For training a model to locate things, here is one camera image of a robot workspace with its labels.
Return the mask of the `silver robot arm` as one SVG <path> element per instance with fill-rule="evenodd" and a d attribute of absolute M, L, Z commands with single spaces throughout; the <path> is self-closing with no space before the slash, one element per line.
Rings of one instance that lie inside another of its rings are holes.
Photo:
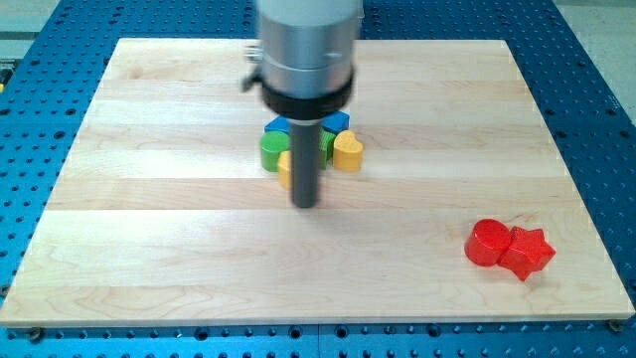
<path fill-rule="evenodd" d="M 318 120 L 348 102 L 354 82 L 354 48 L 360 33 L 359 0 L 257 0 L 258 43 L 245 47 L 254 69 L 243 91 L 259 84 L 275 113 Z"/>

